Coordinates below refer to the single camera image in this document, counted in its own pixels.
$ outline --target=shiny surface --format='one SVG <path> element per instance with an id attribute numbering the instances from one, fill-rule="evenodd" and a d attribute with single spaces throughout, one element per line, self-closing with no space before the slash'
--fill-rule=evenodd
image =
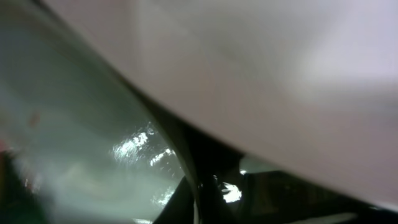
<path id="1" fill-rule="evenodd" d="M 45 2 L 213 137 L 396 209 L 396 1 Z"/>
<path id="2" fill-rule="evenodd" d="M 184 176 L 172 146 L 106 67 L 38 17 L 9 11 L 0 21 L 0 139 L 25 187 L 57 223 L 154 221 Z"/>

